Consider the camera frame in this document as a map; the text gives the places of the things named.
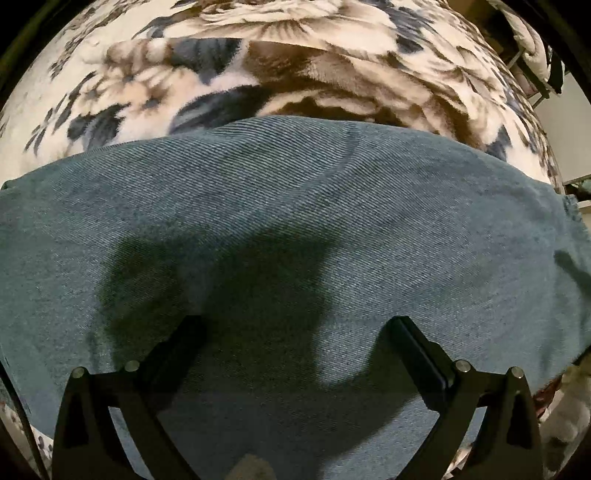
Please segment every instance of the blue leaf print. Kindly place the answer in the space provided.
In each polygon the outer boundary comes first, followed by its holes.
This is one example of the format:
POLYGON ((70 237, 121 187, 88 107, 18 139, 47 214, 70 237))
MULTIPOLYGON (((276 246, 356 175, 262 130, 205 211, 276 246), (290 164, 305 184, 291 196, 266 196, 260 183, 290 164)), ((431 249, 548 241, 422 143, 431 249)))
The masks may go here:
POLYGON ((169 132, 178 134, 196 128, 215 128, 250 118, 262 108, 271 92, 260 86, 242 85, 196 98, 179 110, 169 132))
POLYGON ((174 45, 170 62, 191 69, 209 85, 232 61, 240 42, 236 38, 185 38, 174 45))

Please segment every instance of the denim fabric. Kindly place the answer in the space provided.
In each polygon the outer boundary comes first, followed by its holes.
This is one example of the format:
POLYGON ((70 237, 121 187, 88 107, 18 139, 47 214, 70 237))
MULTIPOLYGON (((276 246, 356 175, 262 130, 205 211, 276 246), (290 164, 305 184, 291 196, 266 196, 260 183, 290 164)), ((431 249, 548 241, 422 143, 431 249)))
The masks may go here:
POLYGON ((281 480, 395 476, 436 417, 393 315, 533 391, 591 343, 576 204, 409 129, 272 117, 99 149, 9 182, 0 238, 2 360, 48 434, 74 367, 120 368, 204 316, 160 414, 204 480, 246 453, 281 480))

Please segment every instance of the floral fabric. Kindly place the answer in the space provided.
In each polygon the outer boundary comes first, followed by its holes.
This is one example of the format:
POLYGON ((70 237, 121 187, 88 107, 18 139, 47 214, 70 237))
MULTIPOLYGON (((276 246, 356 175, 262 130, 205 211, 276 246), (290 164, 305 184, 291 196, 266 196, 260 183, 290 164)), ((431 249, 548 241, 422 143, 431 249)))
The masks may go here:
POLYGON ((264 115, 429 131, 557 183, 525 95, 445 0, 98 0, 5 105, 0 180, 264 115))

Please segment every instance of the metal rivet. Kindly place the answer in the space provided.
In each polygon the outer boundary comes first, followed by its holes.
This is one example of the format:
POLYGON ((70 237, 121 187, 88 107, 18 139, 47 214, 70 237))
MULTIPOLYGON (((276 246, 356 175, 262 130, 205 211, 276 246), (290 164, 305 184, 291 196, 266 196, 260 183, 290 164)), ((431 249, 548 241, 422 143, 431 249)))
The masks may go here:
POLYGON ((80 378, 80 377, 84 376, 85 373, 86 373, 86 368, 76 367, 74 370, 72 370, 72 377, 73 378, 80 378))
POLYGON ((523 376, 525 375, 525 373, 523 372, 523 370, 519 367, 513 367, 511 368, 511 373, 513 374, 513 376, 515 378, 523 378, 523 376))
POLYGON ((470 365, 469 362, 466 362, 465 360, 458 360, 456 362, 456 368, 460 371, 460 372, 469 372, 470 369, 472 368, 472 366, 470 365))
POLYGON ((139 368, 139 362, 137 360, 130 360, 125 364, 126 372, 135 372, 139 368))

